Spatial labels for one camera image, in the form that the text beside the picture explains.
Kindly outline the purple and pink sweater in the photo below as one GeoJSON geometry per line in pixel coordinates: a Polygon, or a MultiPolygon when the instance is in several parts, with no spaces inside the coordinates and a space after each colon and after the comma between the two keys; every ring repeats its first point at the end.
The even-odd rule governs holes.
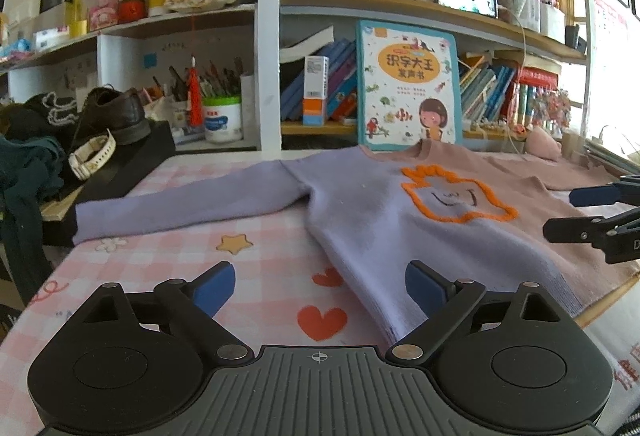
{"type": "Polygon", "coordinates": [[[76,209],[76,242],[242,219],[307,204],[307,228],[390,340],[423,321],[405,289],[420,261],[491,291],[524,281],[578,315],[638,273],[588,245],[552,245],[542,227],[575,214],[560,192],[608,182],[566,161],[502,159],[421,141],[404,151],[327,150],[264,161],[158,193],[90,201],[76,209]]]}

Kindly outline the pink checkered table mat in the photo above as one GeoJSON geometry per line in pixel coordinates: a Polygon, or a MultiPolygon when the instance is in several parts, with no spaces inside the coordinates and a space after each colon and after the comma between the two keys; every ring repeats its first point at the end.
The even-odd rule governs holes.
{"type": "MultiPolygon", "coordinates": [[[[128,197],[191,184],[245,169],[202,156],[164,162],[128,197]]],[[[307,228],[299,200],[271,214],[156,233],[77,242],[6,334],[1,345],[1,430],[41,430],[29,397],[32,360],[102,283],[145,292],[170,278],[191,280],[221,261],[235,270],[230,301],[218,323],[253,348],[264,345],[375,345],[390,340],[337,272],[307,228]]],[[[639,271],[578,315],[605,353],[614,386],[599,428],[615,432],[639,404],[639,271]]]]}

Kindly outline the pink plush toy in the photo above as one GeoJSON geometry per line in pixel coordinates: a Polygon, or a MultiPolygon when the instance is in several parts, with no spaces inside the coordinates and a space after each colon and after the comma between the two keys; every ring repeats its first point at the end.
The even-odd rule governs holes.
{"type": "Polygon", "coordinates": [[[527,134],[525,152],[540,159],[556,161],[562,157],[562,146],[539,125],[527,134]]]}

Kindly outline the red thick book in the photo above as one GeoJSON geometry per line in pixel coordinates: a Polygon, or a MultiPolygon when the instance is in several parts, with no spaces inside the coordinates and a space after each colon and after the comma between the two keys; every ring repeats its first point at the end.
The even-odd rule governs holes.
{"type": "Polygon", "coordinates": [[[546,90],[556,90],[559,87],[559,76],[547,70],[522,67],[518,69],[518,84],[535,86],[546,90]]]}

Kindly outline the black box platform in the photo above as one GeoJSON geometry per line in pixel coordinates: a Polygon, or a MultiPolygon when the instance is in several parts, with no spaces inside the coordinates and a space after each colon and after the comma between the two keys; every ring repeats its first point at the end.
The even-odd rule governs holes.
{"type": "Polygon", "coordinates": [[[71,247],[75,236],[75,205],[126,196],[166,159],[176,146],[166,121],[151,122],[151,134],[137,143],[118,146],[114,156],[88,181],[65,188],[63,198],[46,203],[42,211],[42,243],[71,247]]]}

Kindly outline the white wristwatch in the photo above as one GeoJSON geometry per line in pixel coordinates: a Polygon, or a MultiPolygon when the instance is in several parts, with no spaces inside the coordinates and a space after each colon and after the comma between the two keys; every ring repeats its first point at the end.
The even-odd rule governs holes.
{"type": "Polygon", "coordinates": [[[93,174],[96,174],[110,161],[116,146],[115,138],[110,131],[90,138],[87,143],[81,145],[68,156],[70,170],[79,181],[88,181],[93,174]]]}

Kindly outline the white green-lid jar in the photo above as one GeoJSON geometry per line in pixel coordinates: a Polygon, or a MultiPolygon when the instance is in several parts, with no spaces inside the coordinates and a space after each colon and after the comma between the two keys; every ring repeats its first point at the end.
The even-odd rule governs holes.
{"type": "Polygon", "coordinates": [[[243,139],[241,96],[207,97],[203,100],[204,134],[212,144],[243,139]]]}

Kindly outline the dark green garment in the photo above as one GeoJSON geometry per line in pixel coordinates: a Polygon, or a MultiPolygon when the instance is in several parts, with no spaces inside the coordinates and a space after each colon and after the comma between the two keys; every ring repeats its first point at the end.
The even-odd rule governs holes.
{"type": "Polygon", "coordinates": [[[1,140],[1,240],[18,294],[28,303],[52,273],[40,205],[63,185],[65,152],[53,137],[1,140]]]}

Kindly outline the brown leather shoe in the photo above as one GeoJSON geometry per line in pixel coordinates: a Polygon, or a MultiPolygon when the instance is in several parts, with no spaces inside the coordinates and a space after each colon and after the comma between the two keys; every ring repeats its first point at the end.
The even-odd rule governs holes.
{"type": "Polygon", "coordinates": [[[108,86],[93,89],[85,100],[72,141],[80,147],[89,139],[111,133],[117,145],[130,145],[151,133],[142,101],[135,89],[125,92],[108,86]]]}

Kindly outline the red hanging tassel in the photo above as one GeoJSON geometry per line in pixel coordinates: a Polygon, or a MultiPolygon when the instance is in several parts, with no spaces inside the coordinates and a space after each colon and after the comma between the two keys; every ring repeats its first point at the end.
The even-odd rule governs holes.
{"type": "Polygon", "coordinates": [[[198,66],[196,66],[196,56],[194,51],[195,40],[191,39],[191,60],[188,74],[189,104],[191,127],[201,127],[204,123],[202,109],[202,93],[200,88],[200,78],[198,78],[198,66]]]}

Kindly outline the teal children's picture book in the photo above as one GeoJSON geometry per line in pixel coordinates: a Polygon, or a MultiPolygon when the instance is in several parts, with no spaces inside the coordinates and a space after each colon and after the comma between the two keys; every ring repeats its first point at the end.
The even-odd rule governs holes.
{"type": "Polygon", "coordinates": [[[373,151],[462,140],[456,39],[379,20],[358,22],[358,143],[373,151]]]}

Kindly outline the white orange carton box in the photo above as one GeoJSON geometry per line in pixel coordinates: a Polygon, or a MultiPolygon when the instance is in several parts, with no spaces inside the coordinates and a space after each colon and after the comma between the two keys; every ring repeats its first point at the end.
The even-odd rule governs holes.
{"type": "Polygon", "coordinates": [[[328,86],[329,58],[326,56],[307,56],[304,67],[304,126],[320,126],[326,122],[328,86]]]}

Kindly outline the white bookshelf frame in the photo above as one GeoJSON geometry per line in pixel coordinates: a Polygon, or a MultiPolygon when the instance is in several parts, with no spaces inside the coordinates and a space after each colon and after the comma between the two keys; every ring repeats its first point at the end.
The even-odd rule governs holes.
{"type": "Polygon", "coordinates": [[[539,100],[518,94],[518,69],[537,58],[585,64],[587,56],[564,43],[565,18],[554,0],[497,2],[498,17],[491,18],[437,0],[237,0],[191,13],[169,11],[165,0],[16,0],[6,20],[1,82],[14,110],[37,95],[56,98],[67,125],[78,123],[97,86],[135,89],[183,151],[277,155],[285,139],[306,136],[358,143],[357,26],[379,20],[456,39],[462,122],[474,108],[485,122],[525,129],[539,100]],[[190,126],[192,38],[202,109],[204,98],[240,95],[242,141],[212,144],[204,123],[190,126]],[[320,126],[303,125],[307,56],[329,58],[320,126]]]}

